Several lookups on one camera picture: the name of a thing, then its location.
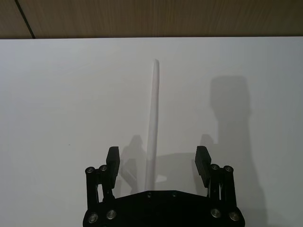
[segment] white surface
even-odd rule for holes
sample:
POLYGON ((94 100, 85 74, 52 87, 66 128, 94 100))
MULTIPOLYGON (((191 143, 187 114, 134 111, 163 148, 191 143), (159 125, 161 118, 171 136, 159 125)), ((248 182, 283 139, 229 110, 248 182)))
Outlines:
POLYGON ((156 189, 204 194, 201 143, 234 167, 246 226, 302 226, 298 37, 0 40, 0 226, 81 226, 110 146, 115 195, 143 190, 154 58, 156 189))

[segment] black metal bracket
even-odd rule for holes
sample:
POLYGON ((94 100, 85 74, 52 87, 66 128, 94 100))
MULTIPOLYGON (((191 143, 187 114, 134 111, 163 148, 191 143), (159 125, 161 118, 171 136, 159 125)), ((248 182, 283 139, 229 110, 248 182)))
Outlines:
POLYGON ((111 147, 106 165, 85 170, 88 210, 83 226, 244 227, 244 218, 236 204, 233 168, 211 164, 204 146, 197 147, 195 163, 208 189, 207 197, 178 191, 146 191, 115 199, 112 189, 120 158, 118 147, 111 147), (98 199, 99 184, 102 185, 102 202, 98 199))

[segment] white plastic strip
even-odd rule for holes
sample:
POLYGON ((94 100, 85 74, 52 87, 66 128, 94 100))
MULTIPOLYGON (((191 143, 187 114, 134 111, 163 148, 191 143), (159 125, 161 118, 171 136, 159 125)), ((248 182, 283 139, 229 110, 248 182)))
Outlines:
POLYGON ((147 149, 146 149, 146 173, 145 190, 154 190, 155 186, 155 167, 157 156, 157 135, 158 135, 158 115, 159 115, 159 80, 160 68, 159 61, 154 60, 153 76, 151 86, 151 112, 148 128, 147 149))

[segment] wooden panel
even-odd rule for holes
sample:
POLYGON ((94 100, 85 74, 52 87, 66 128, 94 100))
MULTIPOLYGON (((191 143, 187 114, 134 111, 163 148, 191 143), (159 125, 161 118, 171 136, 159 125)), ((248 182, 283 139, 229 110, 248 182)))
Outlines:
POLYGON ((14 0, 0 0, 0 38, 32 38, 14 0))
POLYGON ((303 35, 301 0, 19 0, 38 38, 303 35))

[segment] metal pin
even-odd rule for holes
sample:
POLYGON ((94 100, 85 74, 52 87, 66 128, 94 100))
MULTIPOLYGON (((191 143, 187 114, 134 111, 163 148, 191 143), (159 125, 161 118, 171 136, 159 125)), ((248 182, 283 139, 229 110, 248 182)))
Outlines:
POLYGON ((218 165, 216 165, 216 164, 211 164, 211 167, 212 167, 212 169, 213 169, 213 170, 217 170, 217 169, 219 169, 219 166, 218 166, 218 165))
POLYGON ((110 210, 106 214, 106 218, 109 220, 114 219, 116 216, 117 216, 117 213, 114 210, 110 210))
POLYGON ((101 166, 101 171, 106 171, 107 170, 107 165, 101 166))
POLYGON ((98 215, 93 213, 89 216, 89 223, 95 223, 98 220, 98 215))
POLYGON ((231 220, 233 220, 233 221, 240 220, 240 215, 237 212, 230 212, 228 215, 231 218, 231 220))
POLYGON ((88 167, 88 168, 86 169, 86 173, 90 174, 90 173, 92 173, 94 170, 95 170, 94 167, 88 167))
POLYGON ((227 172, 232 172, 233 171, 233 168, 231 166, 225 166, 224 169, 227 171, 227 172))
POLYGON ((220 212, 218 209, 216 209, 216 208, 211 209, 210 213, 212 214, 212 216, 213 216, 214 218, 219 218, 219 217, 221 217, 221 212, 220 212))

